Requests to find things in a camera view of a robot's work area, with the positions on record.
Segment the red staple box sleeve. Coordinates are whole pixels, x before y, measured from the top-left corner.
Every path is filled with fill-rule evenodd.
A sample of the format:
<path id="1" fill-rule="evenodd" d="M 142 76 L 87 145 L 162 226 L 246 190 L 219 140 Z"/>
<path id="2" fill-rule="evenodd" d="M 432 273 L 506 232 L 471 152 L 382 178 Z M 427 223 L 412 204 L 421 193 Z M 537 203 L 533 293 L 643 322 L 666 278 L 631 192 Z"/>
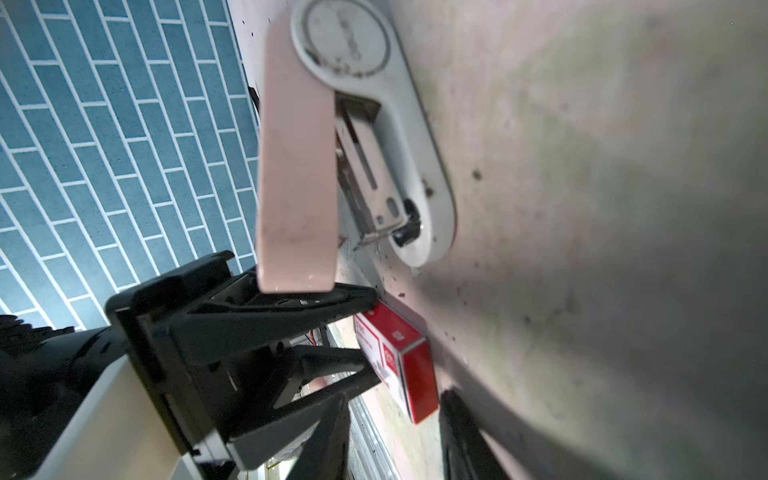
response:
<path id="1" fill-rule="evenodd" d="M 395 403 L 413 424 L 438 409 L 427 338 L 382 302 L 353 316 L 359 348 Z"/>

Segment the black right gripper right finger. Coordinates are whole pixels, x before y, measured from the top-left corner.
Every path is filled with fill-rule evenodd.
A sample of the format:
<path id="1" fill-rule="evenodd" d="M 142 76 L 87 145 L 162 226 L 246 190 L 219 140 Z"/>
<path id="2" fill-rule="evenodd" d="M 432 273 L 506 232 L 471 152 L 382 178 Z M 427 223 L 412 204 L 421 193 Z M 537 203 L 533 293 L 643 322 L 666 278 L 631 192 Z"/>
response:
<path id="1" fill-rule="evenodd" d="M 439 426 L 445 479 L 510 479 L 454 389 L 440 395 Z"/>

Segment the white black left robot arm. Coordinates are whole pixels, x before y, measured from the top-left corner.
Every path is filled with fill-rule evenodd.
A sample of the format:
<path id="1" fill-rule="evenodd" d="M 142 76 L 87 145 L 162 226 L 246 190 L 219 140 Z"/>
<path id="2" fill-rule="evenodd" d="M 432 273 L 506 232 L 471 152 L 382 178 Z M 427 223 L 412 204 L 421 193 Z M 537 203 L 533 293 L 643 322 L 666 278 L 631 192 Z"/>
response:
<path id="1" fill-rule="evenodd" d="M 354 349 L 298 338 L 371 309 L 370 287 L 269 294 L 214 253 L 112 296 L 110 325 L 76 331 L 1 319 L 1 473 L 36 473 L 103 371 L 136 368 L 174 444 L 214 475 L 275 456 L 338 397 L 378 379 Z"/>

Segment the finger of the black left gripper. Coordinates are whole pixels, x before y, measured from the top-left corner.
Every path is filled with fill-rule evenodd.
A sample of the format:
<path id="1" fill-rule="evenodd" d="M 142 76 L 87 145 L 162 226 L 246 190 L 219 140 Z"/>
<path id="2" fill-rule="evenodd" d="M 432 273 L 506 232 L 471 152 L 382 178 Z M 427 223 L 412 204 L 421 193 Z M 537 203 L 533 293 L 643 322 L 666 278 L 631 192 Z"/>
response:
<path id="1" fill-rule="evenodd" d="M 301 387 L 319 377 L 346 376 L 298 400 Z M 237 467 L 252 470 L 321 419 L 337 400 L 354 399 L 380 383 L 359 349 L 296 346 L 276 362 L 261 390 L 226 441 Z"/>
<path id="2" fill-rule="evenodd" d="M 276 296 L 271 304 L 198 302 L 151 330 L 158 351 L 170 349 L 187 365 L 203 366 L 372 309 L 375 289 L 337 283 L 330 292 Z"/>

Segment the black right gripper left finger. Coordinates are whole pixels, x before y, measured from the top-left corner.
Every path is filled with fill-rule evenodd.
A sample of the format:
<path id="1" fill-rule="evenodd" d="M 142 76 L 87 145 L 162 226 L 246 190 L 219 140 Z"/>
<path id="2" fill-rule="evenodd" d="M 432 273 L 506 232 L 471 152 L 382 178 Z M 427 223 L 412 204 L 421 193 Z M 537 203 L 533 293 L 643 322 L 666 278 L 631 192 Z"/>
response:
<path id="1" fill-rule="evenodd" d="M 349 437 L 348 398 L 341 394 L 323 413 L 287 479 L 347 479 Z"/>

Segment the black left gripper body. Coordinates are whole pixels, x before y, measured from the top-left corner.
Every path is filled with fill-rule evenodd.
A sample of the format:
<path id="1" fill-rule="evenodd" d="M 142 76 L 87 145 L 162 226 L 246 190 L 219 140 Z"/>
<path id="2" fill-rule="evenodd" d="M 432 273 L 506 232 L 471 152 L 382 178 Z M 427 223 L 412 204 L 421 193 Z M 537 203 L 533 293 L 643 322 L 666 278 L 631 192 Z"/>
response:
<path id="1" fill-rule="evenodd" d="M 202 474 L 254 470 L 270 458 L 268 444 L 244 431 L 268 376 L 270 340 L 245 304 L 255 275 L 233 275 L 233 257 L 206 255 L 105 306 L 174 446 Z"/>

